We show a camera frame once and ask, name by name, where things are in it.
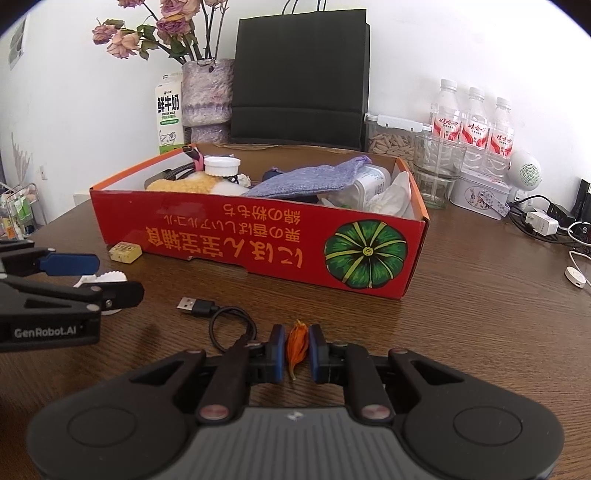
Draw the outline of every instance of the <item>usb cable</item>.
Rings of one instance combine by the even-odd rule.
[[[177,308],[190,313],[194,317],[209,319],[209,339],[211,340],[212,345],[221,353],[226,353],[228,349],[221,346],[213,331],[216,320],[221,315],[233,315],[242,320],[246,324],[246,332],[242,336],[246,337],[247,340],[256,340],[256,323],[252,320],[248,312],[240,307],[218,307],[216,303],[211,300],[183,297],[178,303]]]

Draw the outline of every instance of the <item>yellow plush toy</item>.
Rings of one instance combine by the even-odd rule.
[[[181,180],[159,179],[146,188],[149,192],[209,193],[213,195],[239,196],[248,189],[223,177],[214,177],[198,171]]]

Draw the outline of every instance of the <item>milk carton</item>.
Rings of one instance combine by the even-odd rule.
[[[182,72],[162,76],[156,87],[156,121],[160,154],[182,147],[191,141],[191,129],[183,127],[181,115]]]

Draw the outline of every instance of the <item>red cardboard box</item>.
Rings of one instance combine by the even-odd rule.
[[[206,155],[234,154],[253,181],[271,167],[290,171],[336,165],[359,152],[322,147],[199,145]],[[368,154],[394,178],[401,159]],[[90,190],[105,243],[144,252],[205,258],[248,272],[400,299],[417,265],[429,217],[414,179],[404,218],[286,200],[146,192],[144,181],[189,163],[174,150],[131,167]]]

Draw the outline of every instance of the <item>wooden table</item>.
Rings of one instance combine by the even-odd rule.
[[[261,339],[274,323],[320,322],[327,340],[358,342],[380,355],[404,345],[531,397],[564,427],[554,477],[590,478],[591,296],[566,280],[567,251],[453,206],[432,217],[411,287],[402,301],[392,301],[248,275],[209,261],[144,254],[132,265],[118,264],[108,258],[90,202],[71,210],[35,235],[37,245],[98,254],[101,272],[123,270],[141,281],[145,300],[105,317],[97,345],[0,355],[0,478],[38,478],[25,432],[49,402],[189,347],[214,354],[206,322],[176,309],[183,296],[243,307]],[[221,324],[219,338],[230,345],[241,326]],[[253,388],[252,403],[342,400],[340,388],[313,385],[305,366],[297,372],[293,384]]]

